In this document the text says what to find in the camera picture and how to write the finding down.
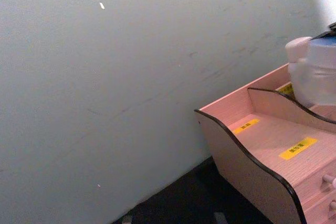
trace pink wooden organizer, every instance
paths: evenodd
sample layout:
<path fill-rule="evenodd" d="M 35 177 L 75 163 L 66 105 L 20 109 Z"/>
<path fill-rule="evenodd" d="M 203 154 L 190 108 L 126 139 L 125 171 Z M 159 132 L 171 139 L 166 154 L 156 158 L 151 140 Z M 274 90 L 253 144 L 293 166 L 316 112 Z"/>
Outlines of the pink wooden organizer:
<path fill-rule="evenodd" d="M 287 67 L 195 112 L 219 173 L 273 223 L 336 224 L 336 107 L 298 103 Z"/>

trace floor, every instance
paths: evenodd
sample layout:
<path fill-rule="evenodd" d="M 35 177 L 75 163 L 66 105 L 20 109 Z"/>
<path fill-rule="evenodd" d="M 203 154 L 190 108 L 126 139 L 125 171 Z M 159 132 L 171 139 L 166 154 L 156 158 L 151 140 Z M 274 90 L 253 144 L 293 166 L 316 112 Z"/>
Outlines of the floor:
<path fill-rule="evenodd" d="M 261 212 L 223 179 L 207 159 L 143 203 L 133 208 L 132 224 L 212 224 L 223 212 L 228 224 L 271 224 Z M 113 224 L 121 224 L 122 218 Z"/>

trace wooden organizer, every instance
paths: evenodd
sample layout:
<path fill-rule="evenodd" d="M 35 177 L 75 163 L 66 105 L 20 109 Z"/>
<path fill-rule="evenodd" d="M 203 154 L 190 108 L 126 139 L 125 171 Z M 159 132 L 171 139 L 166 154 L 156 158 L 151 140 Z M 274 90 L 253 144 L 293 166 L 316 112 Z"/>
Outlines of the wooden organizer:
<path fill-rule="evenodd" d="M 219 173 L 273 223 L 336 224 L 336 107 L 298 103 L 287 67 L 195 112 Z"/>

